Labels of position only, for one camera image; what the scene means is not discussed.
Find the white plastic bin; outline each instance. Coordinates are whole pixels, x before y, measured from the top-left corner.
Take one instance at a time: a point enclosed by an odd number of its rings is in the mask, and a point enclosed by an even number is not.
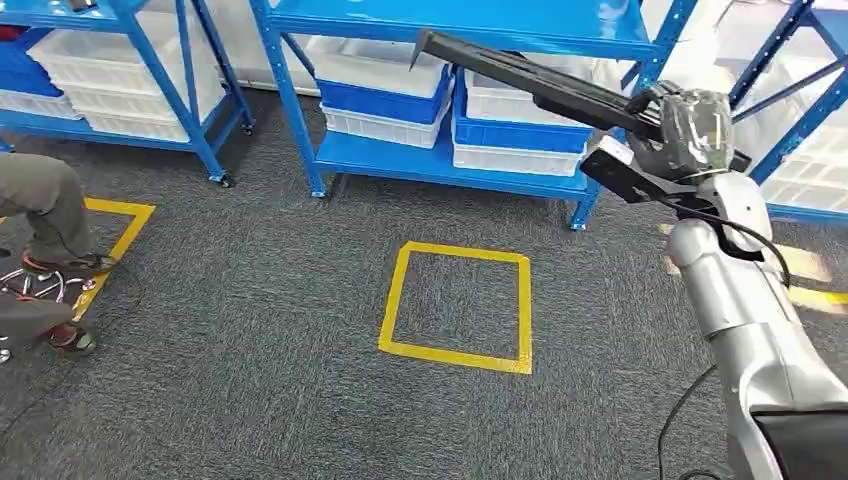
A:
[[[327,117],[327,130],[368,137],[384,142],[401,143],[411,147],[433,148],[442,120],[450,108],[450,96],[431,125],[405,122],[347,110],[336,110],[321,105]]]
[[[218,76],[206,75],[196,79],[197,106],[200,118],[206,118],[225,95]],[[65,91],[74,107],[80,111],[97,111],[144,118],[176,120],[177,116],[161,91],[121,92],[99,88],[83,87],[74,84],[58,83],[57,87]]]
[[[453,166],[457,168],[571,177],[581,158],[583,153],[463,145],[455,141],[453,143]]]
[[[177,121],[139,118],[115,113],[82,112],[97,132],[117,133],[131,137],[188,142],[188,134]]]
[[[71,106],[67,95],[45,97],[32,93],[0,90],[0,110],[12,110],[15,112],[33,113],[35,115],[71,120],[82,118],[82,115],[77,113],[74,107]]]
[[[565,55],[526,55],[531,61],[592,81],[594,61]],[[466,116],[480,120],[534,123],[542,125],[584,126],[582,123],[542,110],[533,103],[533,95],[497,80],[465,71],[468,90]]]
[[[205,118],[209,112],[224,98],[224,90],[209,96],[203,102],[201,117]],[[77,109],[88,120],[91,128],[98,132],[117,133],[134,137],[153,138],[157,140],[170,140],[174,142],[188,142],[188,134],[177,120],[176,116],[161,118],[152,116],[139,116],[136,112],[132,114],[121,114],[115,111],[83,110]]]
[[[772,176],[778,180],[842,188],[848,193],[848,162],[834,165],[795,155],[783,162]]]
[[[769,177],[763,183],[762,192],[769,203],[813,210],[848,212],[848,189],[845,187],[790,182]]]
[[[447,62],[423,53],[412,70],[415,45],[315,36],[307,45],[319,80],[430,98]]]
[[[143,11],[137,18],[183,101],[188,102],[176,16]],[[195,77],[217,78],[214,55],[195,23],[190,22]],[[120,92],[161,92],[141,55],[123,34],[55,30],[27,53],[41,63],[56,84]]]

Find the gray carpet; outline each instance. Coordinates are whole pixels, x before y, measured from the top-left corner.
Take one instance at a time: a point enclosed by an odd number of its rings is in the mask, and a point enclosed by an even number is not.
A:
[[[91,196],[157,210],[125,257],[142,286],[117,271],[87,314],[99,351],[74,364],[22,346],[0,367],[0,478],[655,478],[662,421],[709,364],[663,270],[656,225],[669,213],[605,194],[574,234],[573,204],[495,192],[346,176],[312,199],[276,97],[250,99],[256,133],[221,152],[232,190],[203,181],[189,154],[16,139],[72,164]],[[121,226],[92,222],[104,244]],[[778,237],[848,287],[846,231],[780,225]],[[25,239],[22,222],[0,226],[3,243]],[[409,240],[530,258],[532,375],[377,350]],[[508,264],[414,254],[396,338],[514,356],[515,281]],[[848,322],[802,316],[848,377]],[[713,380],[672,429],[670,474],[724,471],[722,414]]]

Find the shoe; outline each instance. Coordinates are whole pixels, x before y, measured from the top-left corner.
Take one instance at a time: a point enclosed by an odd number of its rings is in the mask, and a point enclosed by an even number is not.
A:
[[[108,255],[89,253],[65,262],[42,262],[25,253],[21,266],[32,273],[61,272],[79,277],[111,272],[118,261]]]
[[[62,331],[71,331],[70,336],[57,337],[56,333],[49,333],[47,343],[53,350],[73,357],[84,357],[90,355],[97,348],[97,340],[94,335],[86,329],[66,323],[60,327]]]

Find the person's leg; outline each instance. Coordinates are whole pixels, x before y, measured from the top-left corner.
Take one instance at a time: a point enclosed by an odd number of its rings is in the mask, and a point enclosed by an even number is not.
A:
[[[25,267],[99,273],[114,265],[92,255],[80,180],[64,162],[0,153],[0,215],[17,213],[26,213],[34,231]]]
[[[73,309],[48,300],[18,298],[0,293],[0,336],[34,338],[44,335],[55,349],[66,353],[91,353],[94,337],[71,322]]]

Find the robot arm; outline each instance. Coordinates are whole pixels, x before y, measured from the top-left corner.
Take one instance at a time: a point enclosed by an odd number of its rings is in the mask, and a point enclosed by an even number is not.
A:
[[[726,96],[660,82],[629,99],[430,31],[417,51],[530,92],[545,110],[627,131],[629,148],[603,136],[580,170],[629,203],[678,210],[670,255],[721,375],[737,480],[848,478],[848,389],[804,332],[788,272],[765,261],[771,223],[759,186],[740,173],[750,159],[732,148]]]

